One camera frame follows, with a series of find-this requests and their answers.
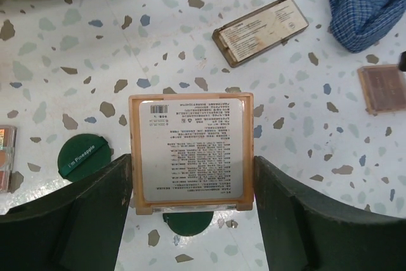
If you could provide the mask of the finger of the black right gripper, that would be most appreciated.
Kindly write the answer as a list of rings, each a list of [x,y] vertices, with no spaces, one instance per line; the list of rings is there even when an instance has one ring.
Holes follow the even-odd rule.
[[[406,51],[400,55],[398,69],[402,72],[406,72]]]

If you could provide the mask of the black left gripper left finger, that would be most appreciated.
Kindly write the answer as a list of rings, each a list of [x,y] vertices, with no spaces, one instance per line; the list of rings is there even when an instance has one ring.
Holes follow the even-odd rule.
[[[114,270],[133,191],[131,156],[1,216],[1,270]]]

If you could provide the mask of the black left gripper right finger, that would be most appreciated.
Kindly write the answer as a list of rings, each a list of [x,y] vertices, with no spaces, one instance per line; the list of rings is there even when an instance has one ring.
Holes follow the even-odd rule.
[[[349,206],[254,158],[270,270],[405,270],[405,219]]]

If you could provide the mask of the square peach compact labelled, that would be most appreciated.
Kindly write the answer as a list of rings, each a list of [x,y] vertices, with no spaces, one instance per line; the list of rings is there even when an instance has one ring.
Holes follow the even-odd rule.
[[[136,213],[251,210],[253,101],[251,93],[130,96]]]

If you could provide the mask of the long brown labelled palette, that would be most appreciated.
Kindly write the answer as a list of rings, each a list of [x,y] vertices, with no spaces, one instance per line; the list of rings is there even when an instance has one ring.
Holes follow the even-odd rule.
[[[309,26],[294,0],[277,0],[213,31],[212,39],[231,68],[304,32]]]

